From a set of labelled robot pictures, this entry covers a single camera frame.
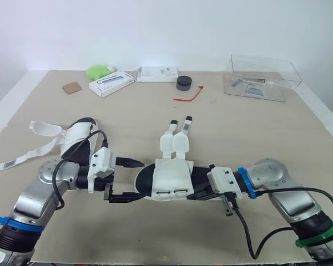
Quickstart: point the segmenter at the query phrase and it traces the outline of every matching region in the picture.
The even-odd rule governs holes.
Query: product box
[[[136,70],[135,81],[176,82],[178,69],[175,66],[143,66]]]
[[[289,61],[232,55],[224,74],[225,93],[273,101],[285,101],[301,78]]]
[[[89,88],[101,98],[104,98],[133,82],[134,79],[130,74],[119,70],[90,82]]]

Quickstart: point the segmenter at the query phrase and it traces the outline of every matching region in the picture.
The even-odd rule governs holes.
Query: green object
[[[95,65],[87,70],[87,77],[92,80],[97,80],[109,74],[111,72],[104,65]]]
[[[298,239],[295,241],[295,244],[298,248],[303,248],[305,245],[317,243],[319,241],[327,239],[328,237],[331,237],[332,235],[333,235],[333,225],[326,232],[321,233],[315,237],[311,237],[311,238],[307,238],[307,239],[303,239],[303,240]]]

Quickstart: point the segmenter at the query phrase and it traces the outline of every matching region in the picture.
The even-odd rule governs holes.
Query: green ring
[[[298,239],[295,241],[295,244],[297,247],[303,248],[305,245],[310,245],[310,244],[314,244],[314,243],[323,241],[331,236],[333,236],[333,225],[326,232],[321,233],[315,237],[311,237],[311,238],[307,238],[307,239],[303,239],[303,240]]]

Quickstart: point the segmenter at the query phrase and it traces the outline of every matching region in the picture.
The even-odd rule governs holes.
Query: green sponge
[[[111,71],[104,65],[95,65],[87,70],[87,77],[92,80],[97,80],[109,74],[111,74]]]

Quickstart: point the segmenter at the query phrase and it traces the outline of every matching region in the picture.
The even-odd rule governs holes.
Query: blue ring
[[[256,198],[256,194],[254,192],[253,187],[251,186],[251,183],[249,181],[248,176],[246,175],[246,169],[244,169],[243,167],[239,167],[238,168],[238,173],[240,173],[240,175],[243,178],[243,181],[248,189],[248,195],[250,198]]]
[[[2,226],[12,226],[21,230],[26,230],[31,232],[42,232],[45,228],[45,226],[31,226],[26,223],[21,223],[10,217],[0,217],[0,224]]]

